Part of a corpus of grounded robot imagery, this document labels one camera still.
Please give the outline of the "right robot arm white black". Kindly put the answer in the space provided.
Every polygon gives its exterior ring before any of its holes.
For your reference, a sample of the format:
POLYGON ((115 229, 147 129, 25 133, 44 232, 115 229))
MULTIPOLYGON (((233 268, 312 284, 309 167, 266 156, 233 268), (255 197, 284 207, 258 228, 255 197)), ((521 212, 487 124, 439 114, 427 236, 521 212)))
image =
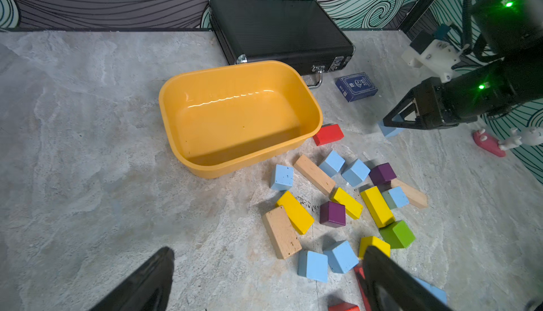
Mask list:
POLYGON ((542 0, 464 0, 459 48, 421 32, 402 57, 435 76, 413 87, 384 126, 433 130, 506 114, 542 98, 542 0))

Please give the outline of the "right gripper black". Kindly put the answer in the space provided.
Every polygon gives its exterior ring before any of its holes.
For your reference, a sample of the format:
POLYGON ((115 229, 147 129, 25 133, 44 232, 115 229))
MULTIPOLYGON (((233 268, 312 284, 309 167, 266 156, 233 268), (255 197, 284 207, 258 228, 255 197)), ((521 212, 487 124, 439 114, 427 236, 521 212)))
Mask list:
POLYGON ((383 125, 433 130, 472 123, 477 120, 473 102, 478 94, 479 85, 474 80, 460 77, 442 83, 439 78, 427 78, 392 108, 383 125))

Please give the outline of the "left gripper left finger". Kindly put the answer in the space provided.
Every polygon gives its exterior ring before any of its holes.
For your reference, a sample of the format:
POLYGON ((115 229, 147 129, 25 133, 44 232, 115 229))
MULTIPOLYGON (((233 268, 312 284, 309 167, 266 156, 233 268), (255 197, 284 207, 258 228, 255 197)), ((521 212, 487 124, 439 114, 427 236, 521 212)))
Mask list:
POLYGON ((162 247, 91 309, 166 310, 174 268, 174 251, 162 247))

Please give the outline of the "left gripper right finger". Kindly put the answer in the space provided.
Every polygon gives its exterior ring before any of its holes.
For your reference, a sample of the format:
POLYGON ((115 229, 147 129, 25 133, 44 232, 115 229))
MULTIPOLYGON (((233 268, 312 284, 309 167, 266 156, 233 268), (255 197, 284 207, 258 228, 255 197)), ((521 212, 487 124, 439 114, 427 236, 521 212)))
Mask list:
POLYGON ((374 246, 362 260, 362 298, 367 310, 450 309, 374 246))

